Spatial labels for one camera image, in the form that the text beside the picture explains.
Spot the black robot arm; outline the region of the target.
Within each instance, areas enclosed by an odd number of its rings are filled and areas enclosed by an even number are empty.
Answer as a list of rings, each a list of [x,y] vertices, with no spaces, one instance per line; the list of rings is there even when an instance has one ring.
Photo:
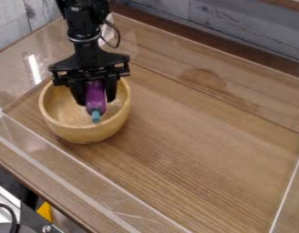
[[[107,52],[99,45],[102,26],[111,26],[108,0],[56,0],[63,19],[67,22],[67,37],[75,45],[75,53],[48,67],[55,86],[67,86],[75,102],[87,102],[87,83],[102,81],[107,102],[116,99],[116,85],[123,76],[130,75],[130,56]]]

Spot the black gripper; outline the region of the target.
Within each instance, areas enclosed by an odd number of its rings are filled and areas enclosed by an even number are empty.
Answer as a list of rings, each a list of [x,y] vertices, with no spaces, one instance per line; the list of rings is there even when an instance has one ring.
[[[99,40],[76,40],[69,37],[75,45],[75,53],[48,67],[55,86],[68,86],[73,79],[90,81],[104,79],[107,102],[116,99],[116,80],[130,75],[130,56],[107,52],[102,49]],[[86,104],[87,87],[84,83],[69,83],[69,89],[76,103]]]

